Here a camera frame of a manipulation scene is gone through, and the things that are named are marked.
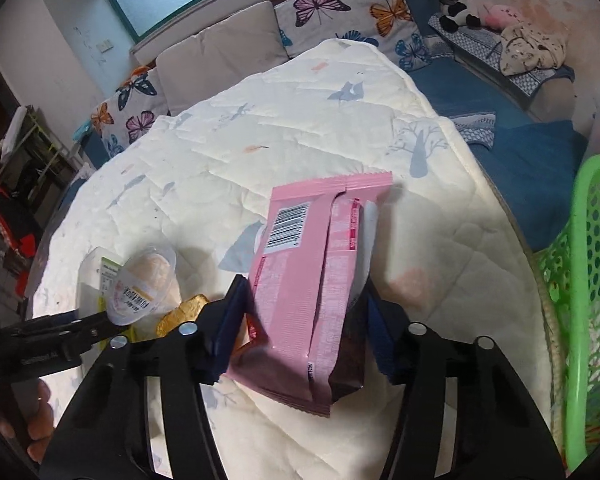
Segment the person's left hand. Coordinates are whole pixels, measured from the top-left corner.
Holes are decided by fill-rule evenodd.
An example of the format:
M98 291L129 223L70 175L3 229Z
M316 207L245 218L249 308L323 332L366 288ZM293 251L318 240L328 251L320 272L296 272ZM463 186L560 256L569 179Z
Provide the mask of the person's left hand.
M54 412L50 406L50 387L42 379L35 382L35 410L27 417L30 443L27 453L35 463L42 463L54 433Z

